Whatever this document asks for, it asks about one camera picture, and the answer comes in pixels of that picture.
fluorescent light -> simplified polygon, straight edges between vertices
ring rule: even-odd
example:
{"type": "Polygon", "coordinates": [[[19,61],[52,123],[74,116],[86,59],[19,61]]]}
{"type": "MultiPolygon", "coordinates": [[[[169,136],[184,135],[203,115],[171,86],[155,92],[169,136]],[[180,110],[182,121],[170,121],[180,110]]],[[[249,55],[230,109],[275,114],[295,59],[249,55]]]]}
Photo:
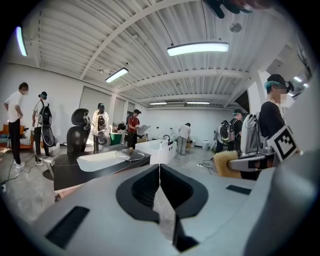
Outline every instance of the fluorescent light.
{"type": "Polygon", "coordinates": [[[202,101],[190,101],[187,104],[199,104],[199,105],[209,105],[210,102],[202,102],[202,101]]]}
{"type": "Polygon", "coordinates": [[[24,42],[24,37],[22,35],[22,28],[20,26],[17,26],[15,29],[15,33],[16,33],[16,39],[18,40],[18,45],[20,48],[20,52],[23,56],[27,56],[27,50],[25,47],[25,42],[24,42]]]}
{"type": "Polygon", "coordinates": [[[116,80],[117,78],[123,76],[124,74],[126,74],[128,72],[129,72],[129,70],[126,69],[125,67],[123,67],[119,71],[117,71],[116,73],[114,73],[111,76],[109,76],[105,81],[107,83],[111,83],[113,80],[116,80]]]}
{"type": "Polygon", "coordinates": [[[296,80],[296,81],[297,81],[297,82],[299,82],[299,83],[301,83],[301,82],[302,82],[302,79],[301,79],[301,78],[299,78],[299,77],[297,77],[297,76],[295,76],[293,79],[294,79],[294,80],[296,80]]]}
{"type": "Polygon", "coordinates": [[[181,44],[167,49],[170,56],[198,53],[198,52],[227,52],[229,44],[227,42],[196,42],[181,44]]]}
{"type": "Polygon", "coordinates": [[[167,105],[166,102],[153,102],[153,103],[149,103],[150,105],[167,105]]]}

black countertop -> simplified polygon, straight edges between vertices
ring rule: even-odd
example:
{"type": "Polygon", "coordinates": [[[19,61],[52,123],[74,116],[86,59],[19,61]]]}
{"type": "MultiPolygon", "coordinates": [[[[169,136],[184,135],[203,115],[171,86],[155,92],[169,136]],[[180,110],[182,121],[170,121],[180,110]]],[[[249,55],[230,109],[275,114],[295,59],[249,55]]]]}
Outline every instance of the black countertop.
{"type": "MultiPolygon", "coordinates": [[[[128,149],[128,147],[120,145],[112,147],[110,149],[106,149],[102,153],[110,151],[119,151],[123,149],[128,149]]],[[[86,172],[80,169],[77,162],[77,158],[87,155],[93,155],[93,152],[89,151],[77,154],[62,154],[55,159],[55,165],[53,166],[53,186],[55,192],[61,192],[63,190],[71,189],[72,187],[77,187],[83,183],[86,183],[88,181],[102,176],[116,174],[121,171],[126,171],[129,169],[150,164],[150,155],[146,154],[146,157],[140,161],[124,161],[101,170],[86,172]]]]}

white ceiling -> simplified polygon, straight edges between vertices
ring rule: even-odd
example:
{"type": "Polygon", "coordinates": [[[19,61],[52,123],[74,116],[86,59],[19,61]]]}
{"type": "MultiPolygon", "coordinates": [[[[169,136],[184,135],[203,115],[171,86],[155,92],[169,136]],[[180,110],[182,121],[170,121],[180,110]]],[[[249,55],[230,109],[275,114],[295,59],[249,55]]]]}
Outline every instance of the white ceiling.
{"type": "Polygon", "coordinates": [[[217,18],[201,0],[48,0],[23,22],[28,57],[12,39],[5,60],[80,79],[146,106],[193,100],[232,107],[251,73],[279,59],[293,29],[273,9],[224,13],[217,18]],[[242,30],[231,32],[232,23],[242,30]],[[207,41],[227,42],[229,51],[167,53],[171,44],[207,41]],[[105,82],[123,67],[129,73],[105,82]]]}

white sink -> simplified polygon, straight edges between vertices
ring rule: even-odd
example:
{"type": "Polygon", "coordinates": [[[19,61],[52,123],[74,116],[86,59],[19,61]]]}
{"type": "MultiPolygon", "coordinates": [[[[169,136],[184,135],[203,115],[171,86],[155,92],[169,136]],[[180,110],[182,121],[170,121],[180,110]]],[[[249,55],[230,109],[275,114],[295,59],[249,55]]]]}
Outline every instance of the white sink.
{"type": "Polygon", "coordinates": [[[157,139],[135,145],[136,150],[141,150],[149,155],[150,164],[169,164],[170,161],[175,157],[177,152],[177,143],[174,142],[170,146],[166,146],[168,140],[157,139]]]}
{"type": "Polygon", "coordinates": [[[114,166],[124,162],[125,160],[118,159],[116,157],[117,151],[91,154],[79,156],[76,161],[79,167],[84,172],[96,172],[101,169],[114,166]]]}

green container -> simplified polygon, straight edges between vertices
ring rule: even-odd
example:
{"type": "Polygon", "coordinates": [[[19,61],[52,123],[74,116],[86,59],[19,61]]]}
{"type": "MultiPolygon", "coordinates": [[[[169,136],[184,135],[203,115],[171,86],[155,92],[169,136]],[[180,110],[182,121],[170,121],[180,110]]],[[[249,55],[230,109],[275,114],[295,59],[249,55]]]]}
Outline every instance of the green container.
{"type": "Polygon", "coordinates": [[[121,143],[122,134],[109,133],[110,134],[110,146],[117,145],[121,143]]]}

